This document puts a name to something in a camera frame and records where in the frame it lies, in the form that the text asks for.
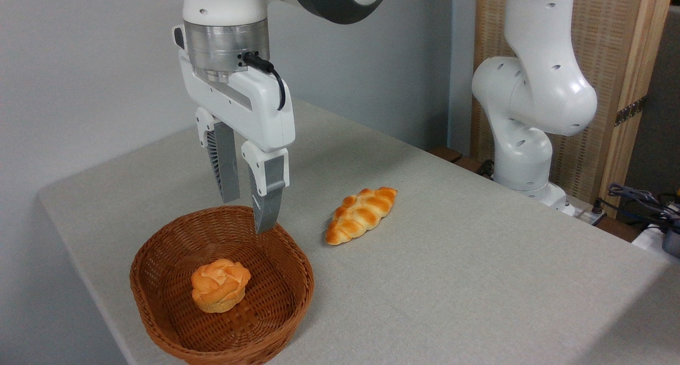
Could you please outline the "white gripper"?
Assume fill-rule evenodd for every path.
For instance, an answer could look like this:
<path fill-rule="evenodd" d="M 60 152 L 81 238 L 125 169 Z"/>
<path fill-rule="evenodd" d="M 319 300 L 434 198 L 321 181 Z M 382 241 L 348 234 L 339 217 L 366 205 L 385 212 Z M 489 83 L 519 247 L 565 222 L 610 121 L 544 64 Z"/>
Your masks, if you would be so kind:
<path fill-rule="evenodd" d="M 200 106 L 195 118 L 223 203 L 240 198 L 235 130 L 245 137 L 241 154 L 248 163 L 257 234 L 272 229 L 290 185 L 285 147 L 295 139 L 291 94 L 285 82 L 250 63 L 269 59 L 265 24 L 173 29 L 185 88 Z"/>

